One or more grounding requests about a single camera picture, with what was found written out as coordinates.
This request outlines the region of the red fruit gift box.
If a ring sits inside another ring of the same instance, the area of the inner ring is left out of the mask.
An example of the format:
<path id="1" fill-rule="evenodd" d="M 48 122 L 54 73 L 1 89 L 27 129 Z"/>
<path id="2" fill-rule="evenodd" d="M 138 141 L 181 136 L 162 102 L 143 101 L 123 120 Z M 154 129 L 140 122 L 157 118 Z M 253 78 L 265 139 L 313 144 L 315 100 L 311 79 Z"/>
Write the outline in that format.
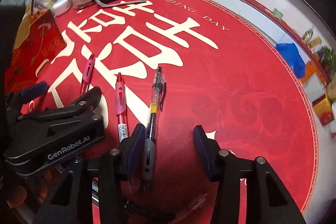
<path id="1" fill-rule="evenodd" d="M 312 106 L 323 126 L 334 120 L 331 102 L 326 94 L 313 101 Z"/>

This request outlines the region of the red cardboard tray box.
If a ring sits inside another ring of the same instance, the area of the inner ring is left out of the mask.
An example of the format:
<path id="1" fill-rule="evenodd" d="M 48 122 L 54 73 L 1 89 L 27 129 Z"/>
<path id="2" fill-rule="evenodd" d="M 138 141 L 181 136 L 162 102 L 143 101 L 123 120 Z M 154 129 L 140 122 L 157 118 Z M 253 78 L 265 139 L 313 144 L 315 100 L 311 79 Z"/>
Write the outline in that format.
<path id="1" fill-rule="evenodd" d="M 42 67 L 65 47 L 49 9 L 26 14 L 19 26 L 11 65 L 5 73 L 5 94 L 33 86 Z"/>

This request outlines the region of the pink clip gel pen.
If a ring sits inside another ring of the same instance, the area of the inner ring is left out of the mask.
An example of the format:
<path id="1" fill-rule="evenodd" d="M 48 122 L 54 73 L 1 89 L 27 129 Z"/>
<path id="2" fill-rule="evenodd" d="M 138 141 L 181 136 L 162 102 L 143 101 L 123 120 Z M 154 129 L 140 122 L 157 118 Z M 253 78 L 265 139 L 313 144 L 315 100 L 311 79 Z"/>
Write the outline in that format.
<path id="1" fill-rule="evenodd" d="M 80 96 L 84 95 L 89 89 L 89 85 L 91 84 L 91 79 L 93 75 L 95 59 L 96 59 L 96 56 L 92 53 L 89 59 L 87 60 L 87 63 L 85 65 L 85 69 L 83 72 L 83 76 L 81 79 Z"/>

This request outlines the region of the pink grip red pen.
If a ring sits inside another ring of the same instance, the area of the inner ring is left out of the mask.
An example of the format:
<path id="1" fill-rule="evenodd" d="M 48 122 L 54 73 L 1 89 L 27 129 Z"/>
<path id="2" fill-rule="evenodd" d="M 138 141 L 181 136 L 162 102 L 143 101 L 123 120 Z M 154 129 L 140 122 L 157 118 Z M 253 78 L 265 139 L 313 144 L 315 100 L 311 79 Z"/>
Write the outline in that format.
<path id="1" fill-rule="evenodd" d="M 115 106 L 117 117 L 117 132 L 119 142 L 127 138 L 127 118 L 126 118 L 126 96 L 125 96 L 125 84 L 122 78 L 122 74 L 119 72 L 116 80 L 116 94 L 115 94 Z"/>

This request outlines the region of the white teal cream jar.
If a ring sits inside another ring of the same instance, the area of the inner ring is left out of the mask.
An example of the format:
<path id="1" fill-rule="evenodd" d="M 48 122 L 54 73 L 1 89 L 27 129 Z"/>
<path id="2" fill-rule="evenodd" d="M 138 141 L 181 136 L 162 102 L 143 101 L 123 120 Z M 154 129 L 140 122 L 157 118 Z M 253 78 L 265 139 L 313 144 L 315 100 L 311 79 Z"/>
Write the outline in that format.
<path id="1" fill-rule="evenodd" d="M 54 16 L 60 16 L 65 14 L 70 8 L 72 4 L 70 0 L 58 0 L 52 6 L 52 13 Z"/>

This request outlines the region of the black marker pen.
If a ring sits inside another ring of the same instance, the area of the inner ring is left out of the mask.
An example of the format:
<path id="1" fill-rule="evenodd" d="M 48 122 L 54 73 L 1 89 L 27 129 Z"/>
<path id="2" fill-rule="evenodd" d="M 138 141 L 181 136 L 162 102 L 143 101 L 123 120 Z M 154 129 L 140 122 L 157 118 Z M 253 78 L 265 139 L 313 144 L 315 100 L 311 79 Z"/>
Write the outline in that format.
<path id="1" fill-rule="evenodd" d="M 92 179 L 92 203 L 99 207 L 99 196 L 98 196 L 98 180 L 97 178 Z"/>

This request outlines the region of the clear black gel pen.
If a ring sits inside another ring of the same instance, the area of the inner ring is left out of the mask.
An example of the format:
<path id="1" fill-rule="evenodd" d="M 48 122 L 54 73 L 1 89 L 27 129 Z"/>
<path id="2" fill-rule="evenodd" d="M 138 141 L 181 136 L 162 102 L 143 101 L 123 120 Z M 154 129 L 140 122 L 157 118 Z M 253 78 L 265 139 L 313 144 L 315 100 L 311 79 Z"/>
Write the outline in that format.
<path id="1" fill-rule="evenodd" d="M 149 115 L 142 153 L 142 178 L 146 184 L 150 184 L 153 179 L 158 128 L 157 122 L 159 112 L 163 109 L 166 88 L 167 84 L 162 68 L 158 67 L 151 87 Z"/>

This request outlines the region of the round red wedding mat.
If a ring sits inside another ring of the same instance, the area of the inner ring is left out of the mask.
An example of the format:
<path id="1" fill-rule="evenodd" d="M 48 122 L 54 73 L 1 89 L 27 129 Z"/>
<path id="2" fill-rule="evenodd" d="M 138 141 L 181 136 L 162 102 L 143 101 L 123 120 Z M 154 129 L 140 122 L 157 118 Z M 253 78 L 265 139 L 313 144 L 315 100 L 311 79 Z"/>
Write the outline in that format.
<path id="1" fill-rule="evenodd" d="M 157 68 L 167 82 L 158 116 L 151 190 L 138 177 L 123 185 L 135 204 L 175 213 L 177 223 L 209 223 L 217 185 L 207 180 L 193 129 L 235 156 L 265 157 L 298 208 L 305 211 L 316 180 L 313 112 L 301 82 L 270 42 L 249 23 L 210 0 L 142 0 L 105 9 L 70 10 L 56 19 L 67 47 L 39 73 L 50 90 L 24 112 L 69 105 L 90 55 L 92 85 L 106 139 L 86 151 L 97 157 L 118 144 L 114 86 L 125 82 L 130 130 L 146 123 Z"/>

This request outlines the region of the blue plastic bag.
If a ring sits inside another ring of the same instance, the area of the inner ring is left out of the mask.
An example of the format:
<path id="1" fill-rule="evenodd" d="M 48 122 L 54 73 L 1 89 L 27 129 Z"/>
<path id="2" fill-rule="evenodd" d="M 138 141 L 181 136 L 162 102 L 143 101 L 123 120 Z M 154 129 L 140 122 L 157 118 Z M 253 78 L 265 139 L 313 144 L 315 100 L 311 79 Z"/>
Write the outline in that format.
<path id="1" fill-rule="evenodd" d="M 284 58 L 298 79 L 305 77 L 305 63 L 294 43 L 276 44 L 276 50 Z"/>

